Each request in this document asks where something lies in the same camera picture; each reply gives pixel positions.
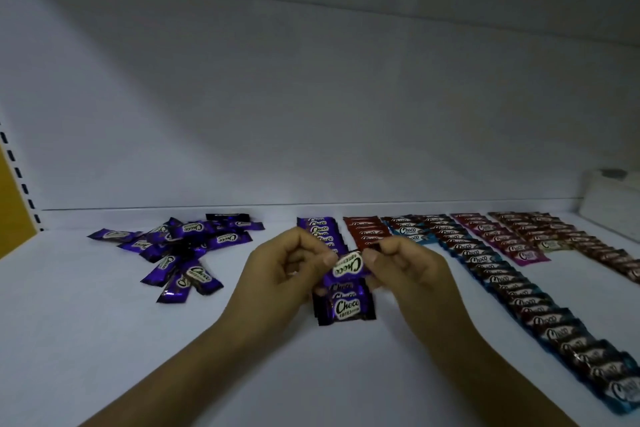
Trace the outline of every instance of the shelf surface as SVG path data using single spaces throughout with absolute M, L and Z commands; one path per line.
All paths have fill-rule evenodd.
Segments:
M 561 217 L 640 257 L 640 245 L 575 214 Z M 210 297 L 192 291 L 185 305 L 157 304 L 161 289 L 139 282 L 153 265 L 87 239 L 95 230 L 44 232 L 10 253 L 0 261 L 0 424 L 75 425 L 148 375 L 220 316 L 252 249 L 292 223 L 265 225 L 251 233 L 252 243 L 207 254 L 225 288 Z M 640 359 L 640 286 L 577 252 L 549 257 L 519 270 L 592 334 Z M 640 422 L 640 412 L 610 413 L 458 262 L 447 262 L 484 338 L 578 424 Z M 324 426 L 329 414 L 368 426 L 481 425 L 414 339 L 393 297 L 375 296 L 377 321 L 320 328 L 310 305 L 303 307 L 284 343 L 197 425 Z

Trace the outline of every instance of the yellow panel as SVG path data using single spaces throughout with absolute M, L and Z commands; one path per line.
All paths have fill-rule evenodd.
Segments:
M 0 258 L 36 234 L 20 196 L 13 169 L 0 157 Z

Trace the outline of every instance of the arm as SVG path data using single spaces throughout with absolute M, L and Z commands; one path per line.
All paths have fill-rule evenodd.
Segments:
M 572 420 L 507 363 L 473 326 L 447 262 L 411 240 L 380 242 L 365 250 L 375 278 L 396 297 L 409 327 L 491 426 L 574 426 Z
M 189 425 L 243 360 L 284 329 L 337 256 L 295 228 L 257 247 L 218 321 L 81 427 Z

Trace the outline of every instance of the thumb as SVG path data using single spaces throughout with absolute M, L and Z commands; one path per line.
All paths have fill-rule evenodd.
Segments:
M 371 248 L 365 248 L 362 251 L 362 258 L 367 268 L 373 272 L 373 275 L 390 289 L 396 297 L 407 291 L 411 286 L 409 277 L 386 255 Z
M 287 281 L 287 288 L 292 290 L 295 295 L 305 299 L 314 286 L 320 282 L 323 275 L 331 270 L 337 261 L 338 255 L 335 252 L 313 256 L 308 261 L 300 264 L 298 273 Z

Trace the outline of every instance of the right hand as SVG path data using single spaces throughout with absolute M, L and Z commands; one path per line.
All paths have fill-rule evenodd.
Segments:
M 404 320 L 437 363 L 455 361 L 484 342 L 442 255 L 403 237 L 379 243 L 382 253 L 365 249 L 364 263 L 394 294 Z

